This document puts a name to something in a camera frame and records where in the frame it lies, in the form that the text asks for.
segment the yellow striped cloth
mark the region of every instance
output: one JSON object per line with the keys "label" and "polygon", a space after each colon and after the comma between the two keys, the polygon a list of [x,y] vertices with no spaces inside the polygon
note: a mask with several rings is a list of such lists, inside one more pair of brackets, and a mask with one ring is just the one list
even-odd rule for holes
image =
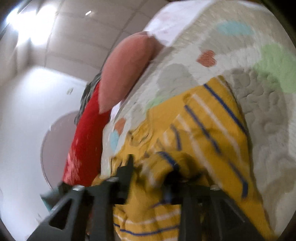
{"label": "yellow striped cloth", "polygon": [[[127,205],[114,208],[122,240],[178,239],[180,206],[162,204],[166,175],[178,167],[185,178],[200,172],[198,184],[218,184],[267,240],[274,238],[250,175],[247,128],[222,76],[192,88],[147,112],[111,159],[112,174],[134,155],[136,167]],[[99,184],[97,177],[93,185]]]}

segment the pink cushion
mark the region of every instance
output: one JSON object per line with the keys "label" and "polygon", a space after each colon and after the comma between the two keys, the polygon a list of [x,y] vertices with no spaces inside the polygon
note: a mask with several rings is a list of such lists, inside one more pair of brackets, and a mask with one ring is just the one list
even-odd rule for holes
{"label": "pink cushion", "polygon": [[123,100],[162,45],[146,32],[133,34],[120,42],[108,57],[102,71],[99,112],[112,109]]}

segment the heart pattern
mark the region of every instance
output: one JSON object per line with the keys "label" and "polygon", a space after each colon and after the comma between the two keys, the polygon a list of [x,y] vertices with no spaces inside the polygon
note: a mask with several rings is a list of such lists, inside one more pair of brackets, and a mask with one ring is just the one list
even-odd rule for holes
{"label": "heart pattern", "polygon": [[217,61],[214,59],[214,56],[214,51],[207,50],[203,52],[196,61],[200,63],[202,66],[209,68],[217,63]]}

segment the red fabric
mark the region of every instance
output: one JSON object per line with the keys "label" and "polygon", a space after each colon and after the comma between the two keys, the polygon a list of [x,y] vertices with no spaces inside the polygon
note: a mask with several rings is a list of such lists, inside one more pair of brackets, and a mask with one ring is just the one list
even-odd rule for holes
{"label": "red fabric", "polygon": [[90,186],[101,172],[102,135],[111,111],[99,114],[99,84],[78,122],[64,169],[63,182]]}

